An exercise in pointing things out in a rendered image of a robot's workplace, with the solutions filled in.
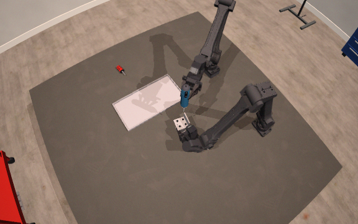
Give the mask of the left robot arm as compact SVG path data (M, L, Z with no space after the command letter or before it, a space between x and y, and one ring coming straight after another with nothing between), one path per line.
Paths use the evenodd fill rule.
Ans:
M211 149L221 135L248 111L257 112L257 119L253 120L252 125L262 137L271 132L271 126L275 124L272 118L272 104L277 93L270 82L255 85L250 83L240 91L240 94L241 98L238 103L212 128L200 136L197 135L198 132L194 125L186 126L185 129L188 134L185 135L186 141L183 142L182 149L185 152L197 153ZM260 109L261 112L259 113Z

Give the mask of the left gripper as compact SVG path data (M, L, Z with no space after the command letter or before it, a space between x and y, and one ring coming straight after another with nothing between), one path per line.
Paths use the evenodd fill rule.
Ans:
M176 130L177 130L177 128L176 128ZM181 131L178 131L177 130L177 132L178 132L178 135L179 135L179 138L180 138L180 141L182 142L185 142L186 140L185 140L185 135L187 135L188 133L187 133L187 131L185 131L184 133L182 133ZM182 143L183 143L182 142Z

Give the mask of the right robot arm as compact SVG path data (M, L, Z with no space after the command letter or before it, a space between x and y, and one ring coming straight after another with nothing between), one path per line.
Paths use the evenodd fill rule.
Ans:
M219 49L219 43L226 24L227 15L229 14L229 11L233 12L235 5L236 1L234 0L215 0L214 6L218 8L216 16L206 42L199 55L195 56L187 77L199 81L205 70L210 75L220 71L220 68L217 66L219 62L218 59L221 57L222 52L222 50Z

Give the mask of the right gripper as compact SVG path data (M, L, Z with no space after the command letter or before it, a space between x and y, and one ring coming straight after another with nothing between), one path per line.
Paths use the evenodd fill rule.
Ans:
M200 81L198 81L198 80L192 79L192 78L187 77L187 76L183 76L183 77L182 77L182 85L183 85L183 84L189 84L189 86L190 86L191 93L190 93L190 95L189 95L188 100L189 100L192 96L195 96L195 95L198 93L198 90L201 91L202 82L200 82ZM193 92L194 92L194 93L193 93Z

